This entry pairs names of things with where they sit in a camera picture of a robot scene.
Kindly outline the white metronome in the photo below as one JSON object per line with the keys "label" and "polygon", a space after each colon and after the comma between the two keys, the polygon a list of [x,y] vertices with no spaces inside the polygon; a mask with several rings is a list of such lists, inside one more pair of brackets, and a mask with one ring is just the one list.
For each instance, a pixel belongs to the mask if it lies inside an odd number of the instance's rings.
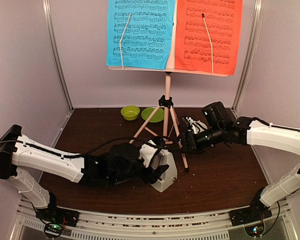
{"label": "white metronome", "polygon": [[168,165],[167,170],[160,176],[160,178],[151,186],[162,193],[168,189],[178,178],[178,171],[175,164],[173,154],[167,150],[161,150],[157,155],[155,155],[150,166],[156,170],[161,165]]}

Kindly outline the pink music stand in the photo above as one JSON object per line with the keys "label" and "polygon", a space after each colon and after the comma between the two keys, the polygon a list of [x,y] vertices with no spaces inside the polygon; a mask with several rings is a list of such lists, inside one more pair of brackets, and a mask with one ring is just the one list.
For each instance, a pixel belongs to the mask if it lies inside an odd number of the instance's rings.
{"label": "pink music stand", "polygon": [[110,68],[115,68],[117,70],[151,70],[151,71],[160,71],[165,72],[165,95],[163,96],[163,108],[164,108],[164,118],[165,120],[172,119],[173,122],[173,130],[178,132],[178,121],[177,116],[174,110],[174,107],[171,104],[171,74],[172,73],[190,73],[190,74],[201,74],[208,76],[218,76],[218,77],[226,77],[228,75],[222,74],[208,74],[203,71],[189,71],[175,68],[175,42],[176,42],[176,28],[177,28],[177,6],[179,0],[175,1],[175,9],[174,9],[174,17],[173,17],[173,30],[172,30],[172,42],[171,42],[171,50],[170,55],[168,57],[166,68],[163,70],[159,69],[149,69],[149,68],[137,68],[137,67],[119,67],[119,66],[109,66]]}

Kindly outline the red paper sheet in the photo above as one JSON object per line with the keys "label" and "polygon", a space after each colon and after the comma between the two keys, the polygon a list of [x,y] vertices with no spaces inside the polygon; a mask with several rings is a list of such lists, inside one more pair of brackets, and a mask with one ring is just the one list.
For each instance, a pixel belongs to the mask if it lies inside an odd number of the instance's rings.
{"label": "red paper sheet", "polygon": [[179,0],[174,67],[232,76],[237,66],[243,1]]}

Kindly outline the blue paper sheet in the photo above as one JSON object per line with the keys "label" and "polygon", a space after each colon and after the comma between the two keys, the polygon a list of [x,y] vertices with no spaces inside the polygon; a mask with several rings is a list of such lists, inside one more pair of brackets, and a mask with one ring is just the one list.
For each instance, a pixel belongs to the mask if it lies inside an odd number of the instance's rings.
{"label": "blue paper sheet", "polygon": [[110,0],[106,65],[164,70],[171,52],[174,0]]}

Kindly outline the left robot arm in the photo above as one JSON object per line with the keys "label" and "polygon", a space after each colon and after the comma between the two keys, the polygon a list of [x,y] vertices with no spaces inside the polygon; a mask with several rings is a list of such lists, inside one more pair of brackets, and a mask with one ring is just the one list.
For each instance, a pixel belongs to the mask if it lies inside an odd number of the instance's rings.
{"label": "left robot arm", "polygon": [[140,178],[157,191],[166,190],[177,177],[173,154],[155,137],[135,146],[126,137],[110,140],[111,148],[99,156],[92,151],[71,153],[37,143],[12,125],[0,138],[0,179],[12,183],[33,205],[36,217],[48,229],[75,227],[79,213],[57,206],[56,196],[40,186],[27,168],[50,173],[83,186],[112,187]]}

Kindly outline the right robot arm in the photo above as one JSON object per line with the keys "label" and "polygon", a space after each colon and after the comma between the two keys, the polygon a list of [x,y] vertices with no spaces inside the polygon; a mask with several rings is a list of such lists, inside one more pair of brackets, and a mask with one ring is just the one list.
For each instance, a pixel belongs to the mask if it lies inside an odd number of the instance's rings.
{"label": "right robot arm", "polygon": [[[219,143],[262,146],[293,153],[300,157],[300,128],[274,125],[258,117],[234,119],[223,103],[213,102],[201,110],[209,127],[184,117],[186,130],[180,134],[182,150],[199,154]],[[300,164],[276,182],[257,191],[248,207],[229,212],[233,226],[262,221],[270,217],[270,207],[300,189]]]}

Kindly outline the lime green bowl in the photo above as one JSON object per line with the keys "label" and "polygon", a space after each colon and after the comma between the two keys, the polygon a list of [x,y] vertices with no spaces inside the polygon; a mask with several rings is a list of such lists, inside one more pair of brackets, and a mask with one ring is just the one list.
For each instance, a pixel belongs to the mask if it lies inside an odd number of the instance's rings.
{"label": "lime green bowl", "polygon": [[135,105],[125,106],[120,111],[122,117],[127,121],[134,121],[140,114],[140,108]]}

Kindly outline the right aluminium post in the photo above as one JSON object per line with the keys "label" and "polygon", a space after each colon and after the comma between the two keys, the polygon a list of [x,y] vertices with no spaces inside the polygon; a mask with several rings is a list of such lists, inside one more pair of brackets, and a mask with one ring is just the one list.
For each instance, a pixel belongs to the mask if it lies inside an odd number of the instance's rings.
{"label": "right aluminium post", "polygon": [[262,25],[262,11],[263,0],[254,1],[254,11],[251,23],[251,30],[249,35],[249,41],[247,45],[246,56],[244,59],[242,73],[240,75],[240,81],[235,95],[232,111],[238,115],[240,113],[240,107],[243,104],[243,100],[247,91],[249,79],[253,69],[253,58],[258,47],[258,41]]}

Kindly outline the aluminium post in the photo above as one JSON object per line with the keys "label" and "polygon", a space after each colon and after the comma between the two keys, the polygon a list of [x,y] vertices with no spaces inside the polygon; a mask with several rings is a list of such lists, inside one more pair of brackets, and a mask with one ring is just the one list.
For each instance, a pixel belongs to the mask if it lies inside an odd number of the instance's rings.
{"label": "aluminium post", "polygon": [[240,107],[243,104],[243,100],[247,91],[249,79],[253,69],[253,58],[258,47],[258,41],[262,25],[262,11],[263,0],[254,1],[254,11],[251,23],[251,30],[249,35],[249,41],[247,45],[246,56],[244,59],[242,73],[240,75],[240,81],[235,95],[232,111],[238,115],[240,113]]}
{"label": "aluminium post", "polygon": [[49,0],[43,0],[42,1],[42,6],[43,6],[43,14],[45,17],[45,22],[48,30],[48,35],[49,35],[49,40],[50,40],[50,45],[52,49],[52,54],[53,54],[53,61],[54,65],[56,68],[56,73],[58,76],[58,80],[61,86],[61,90],[63,93],[63,96],[65,98],[67,108],[69,109],[70,112],[74,110],[73,103],[70,98],[70,93],[66,84],[63,68],[62,68],[62,63],[59,55],[59,50],[57,46],[57,40],[56,40],[56,35],[55,35],[55,30],[54,30],[54,24],[53,24],[53,16],[51,12],[51,3]]}

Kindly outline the left aluminium post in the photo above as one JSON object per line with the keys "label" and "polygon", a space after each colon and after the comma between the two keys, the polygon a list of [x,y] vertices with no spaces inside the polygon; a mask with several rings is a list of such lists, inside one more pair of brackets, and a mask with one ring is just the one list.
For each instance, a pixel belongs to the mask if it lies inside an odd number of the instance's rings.
{"label": "left aluminium post", "polygon": [[51,3],[49,0],[43,0],[42,1],[42,6],[43,6],[43,14],[45,17],[45,22],[48,30],[48,35],[49,35],[49,40],[50,40],[50,45],[52,49],[52,54],[53,54],[53,61],[54,65],[56,68],[56,73],[58,76],[58,80],[61,86],[61,90],[63,93],[63,96],[65,98],[67,108],[69,109],[70,112],[74,110],[73,103],[70,98],[70,93],[66,84],[63,68],[62,68],[62,63],[59,55],[59,50],[57,46],[57,40],[56,40],[56,35],[55,35],[55,30],[54,30],[54,24],[53,24],[53,16],[51,12]]}

